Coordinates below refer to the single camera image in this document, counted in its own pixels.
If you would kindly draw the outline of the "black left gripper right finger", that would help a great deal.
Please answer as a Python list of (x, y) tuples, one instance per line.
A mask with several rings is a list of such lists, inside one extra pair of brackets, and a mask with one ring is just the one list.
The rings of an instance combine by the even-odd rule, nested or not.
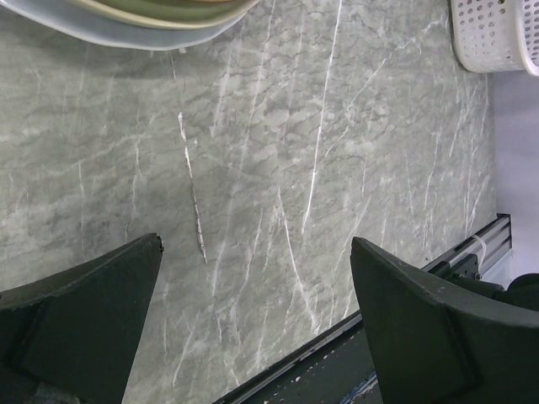
[(493, 299), (509, 287), (443, 279), (359, 237), (350, 263), (384, 402), (537, 402), (538, 311)]

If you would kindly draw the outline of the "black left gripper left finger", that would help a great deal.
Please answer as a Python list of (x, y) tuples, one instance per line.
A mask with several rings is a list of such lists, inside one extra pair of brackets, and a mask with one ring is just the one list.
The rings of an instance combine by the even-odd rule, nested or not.
[(163, 257), (155, 233), (1, 293), (1, 401), (42, 384), (83, 403), (125, 394)]

